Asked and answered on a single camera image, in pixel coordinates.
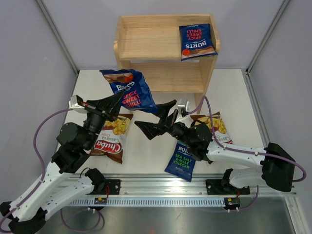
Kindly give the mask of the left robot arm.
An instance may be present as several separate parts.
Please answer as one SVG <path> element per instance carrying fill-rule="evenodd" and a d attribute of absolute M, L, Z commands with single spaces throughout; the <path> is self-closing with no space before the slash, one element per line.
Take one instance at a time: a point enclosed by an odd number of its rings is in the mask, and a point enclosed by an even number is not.
<path fill-rule="evenodd" d="M 0 213 L 3 220 L 9 219 L 5 234 L 35 234 L 57 211 L 82 195 L 108 192 L 104 175 L 96 168 L 89 169 L 78 182 L 62 191 L 52 191 L 75 174 L 89 158 L 88 151 L 94 146 L 106 121 L 117 120 L 123 94 L 83 101 L 78 95 L 70 98 L 71 110 L 87 115 L 83 125 L 65 123 L 57 136 L 59 149 L 51 161 L 42 164 L 41 176 L 17 199 L 3 202 Z"/>

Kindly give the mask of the small blue Burts chilli bag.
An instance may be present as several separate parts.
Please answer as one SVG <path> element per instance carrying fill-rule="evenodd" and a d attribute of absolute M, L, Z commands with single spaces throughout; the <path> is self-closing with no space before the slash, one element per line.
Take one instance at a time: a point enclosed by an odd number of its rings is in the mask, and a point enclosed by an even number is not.
<path fill-rule="evenodd" d="M 143 74 L 134 69 L 100 70 L 114 94 L 123 93 L 120 104 L 130 110 L 156 113 L 157 106 Z"/>

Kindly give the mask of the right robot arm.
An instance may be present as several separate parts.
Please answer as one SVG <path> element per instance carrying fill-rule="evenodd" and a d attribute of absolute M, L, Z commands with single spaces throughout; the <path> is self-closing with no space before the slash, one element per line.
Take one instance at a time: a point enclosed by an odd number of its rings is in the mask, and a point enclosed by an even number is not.
<path fill-rule="evenodd" d="M 149 139 L 168 133 L 188 149 L 196 161 L 209 163 L 226 161 L 245 166 L 227 169 L 221 181 L 222 190 L 233 193 L 247 186 L 267 185 L 281 192 L 290 192 L 294 182 L 295 160 L 278 144 L 267 147 L 242 147 L 220 142 L 213 127 L 203 121 L 187 127 L 183 119 L 190 114 L 186 100 L 173 100 L 157 106 L 158 123 L 135 121 L 135 125 Z"/>

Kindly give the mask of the large blue Burts chilli bag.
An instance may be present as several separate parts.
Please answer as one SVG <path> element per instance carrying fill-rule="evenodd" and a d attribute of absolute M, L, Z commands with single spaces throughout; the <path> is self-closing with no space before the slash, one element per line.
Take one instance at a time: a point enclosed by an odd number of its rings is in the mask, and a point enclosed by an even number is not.
<path fill-rule="evenodd" d="M 179 26 L 181 61 L 218 55 L 211 40 L 210 24 Z"/>

